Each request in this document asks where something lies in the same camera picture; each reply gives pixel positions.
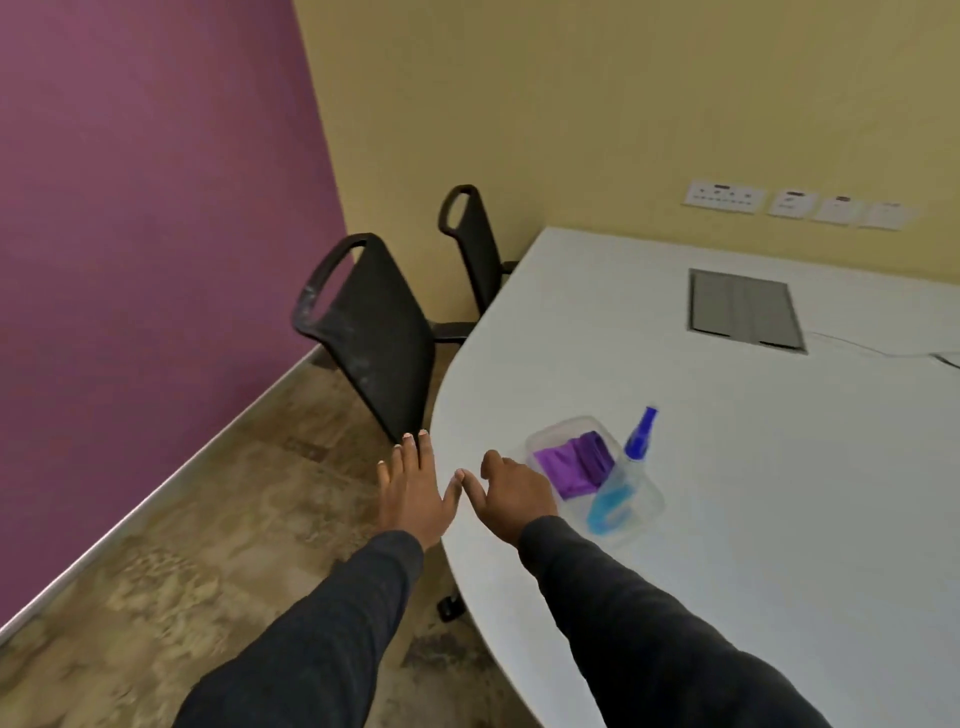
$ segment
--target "wall switch panel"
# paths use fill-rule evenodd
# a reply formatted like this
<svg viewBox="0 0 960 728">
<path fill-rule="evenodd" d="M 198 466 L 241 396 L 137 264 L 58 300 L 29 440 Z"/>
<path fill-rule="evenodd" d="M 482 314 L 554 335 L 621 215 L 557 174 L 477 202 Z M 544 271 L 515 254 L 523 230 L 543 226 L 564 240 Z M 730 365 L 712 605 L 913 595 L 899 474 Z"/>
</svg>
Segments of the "wall switch panel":
<svg viewBox="0 0 960 728">
<path fill-rule="evenodd" d="M 727 212 L 754 214 L 763 205 L 765 189 L 746 187 L 742 184 L 721 184 L 694 180 L 686 190 L 684 205 L 722 209 Z"/>
<path fill-rule="evenodd" d="M 867 209 L 860 227 L 888 231 L 903 230 L 903 226 L 910 222 L 915 214 L 913 209 L 900 203 L 873 203 Z"/>
<path fill-rule="evenodd" d="M 768 215 L 777 217 L 806 217 L 817 204 L 816 192 L 801 192 L 799 189 L 783 189 L 767 210 Z"/>
<path fill-rule="evenodd" d="M 827 197 L 813 219 L 818 223 L 851 225 L 863 212 L 863 202 L 849 197 Z"/>
</svg>

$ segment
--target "wire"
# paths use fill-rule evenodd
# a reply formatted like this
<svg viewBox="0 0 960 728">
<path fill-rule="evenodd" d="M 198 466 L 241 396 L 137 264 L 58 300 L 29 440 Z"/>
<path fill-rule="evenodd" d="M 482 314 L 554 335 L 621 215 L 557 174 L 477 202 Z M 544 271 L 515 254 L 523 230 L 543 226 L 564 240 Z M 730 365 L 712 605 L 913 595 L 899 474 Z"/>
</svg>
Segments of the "wire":
<svg viewBox="0 0 960 728">
<path fill-rule="evenodd" d="M 822 336 L 825 339 L 833 339 L 834 341 L 842 341 L 844 344 L 850 344 L 851 346 L 858 347 L 859 349 L 865 349 L 868 352 L 877 353 L 880 356 L 885 356 L 888 359 L 926 359 L 927 357 L 936 359 L 941 364 L 946 364 L 949 367 L 954 369 L 960 369 L 960 364 L 954 364 L 952 361 L 947 359 L 948 356 L 957 356 L 960 355 L 960 352 L 926 352 L 926 353 L 889 353 L 882 352 L 880 349 L 874 349 L 873 347 L 868 347 L 865 344 L 857 344 L 855 341 L 850 339 L 845 339 L 842 336 L 833 336 L 828 333 L 821 333 L 820 331 L 807 331 L 806 333 L 811 336 Z"/>
</svg>

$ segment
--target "blue liquid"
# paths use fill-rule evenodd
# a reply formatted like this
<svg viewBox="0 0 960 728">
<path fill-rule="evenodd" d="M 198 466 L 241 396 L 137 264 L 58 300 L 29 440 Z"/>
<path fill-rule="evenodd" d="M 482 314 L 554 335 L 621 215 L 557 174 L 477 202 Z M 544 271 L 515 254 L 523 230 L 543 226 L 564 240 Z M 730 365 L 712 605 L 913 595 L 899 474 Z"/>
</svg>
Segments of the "blue liquid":
<svg viewBox="0 0 960 728">
<path fill-rule="evenodd" d="M 633 494 L 634 488 L 625 482 L 619 487 L 598 491 L 587 514 L 590 532 L 604 536 L 623 525 L 631 516 L 631 508 L 626 503 Z"/>
</svg>

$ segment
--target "floor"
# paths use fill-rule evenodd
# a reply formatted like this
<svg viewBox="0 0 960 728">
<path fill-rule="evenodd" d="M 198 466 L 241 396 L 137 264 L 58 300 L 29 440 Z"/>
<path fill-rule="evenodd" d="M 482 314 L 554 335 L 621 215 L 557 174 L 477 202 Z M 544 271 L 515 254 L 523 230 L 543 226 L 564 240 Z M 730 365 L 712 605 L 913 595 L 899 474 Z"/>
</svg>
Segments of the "floor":
<svg viewBox="0 0 960 728">
<path fill-rule="evenodd" d="M 455 352 L 439 347 L 434 392 Z M 171 725 L 191 685 L 371 536 L 389 450 L 340 373 L 300 365 L 0 647 L 0 726 Z M 469 616 L 437 619 L 452 586 L 431 549 L 368 726 L 537 725 Z"/>
</svg>

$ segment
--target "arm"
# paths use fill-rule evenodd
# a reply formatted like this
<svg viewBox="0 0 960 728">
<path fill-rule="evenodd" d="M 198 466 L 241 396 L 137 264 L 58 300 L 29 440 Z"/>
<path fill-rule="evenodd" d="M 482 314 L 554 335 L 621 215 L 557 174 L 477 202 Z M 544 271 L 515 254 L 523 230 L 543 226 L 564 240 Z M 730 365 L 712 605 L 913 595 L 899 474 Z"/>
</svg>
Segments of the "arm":
<svg viewBox="0 0 960 728">
<path fill-rule="evenodd" d="M 423 567 L 417 539 L 374 536 L 180 708 L 188 726 L 362 726 L 376 671 Z"/>
<path fill-rule="evenodd" d="M 555 516 L 522 531 L 540 584 L 610 726 L 827 726 L 775 669 Z"/>
<path fill-rule="evenodd" d="M 460 483 L 437 490 L 426 431 L 377 464 L 381 533 L 335 567 L 236 658 L 204 677 L 175 728 L 284 726 L 360 728 L 380 658 L 423 568 L 456 514 Z"/>
</svg>

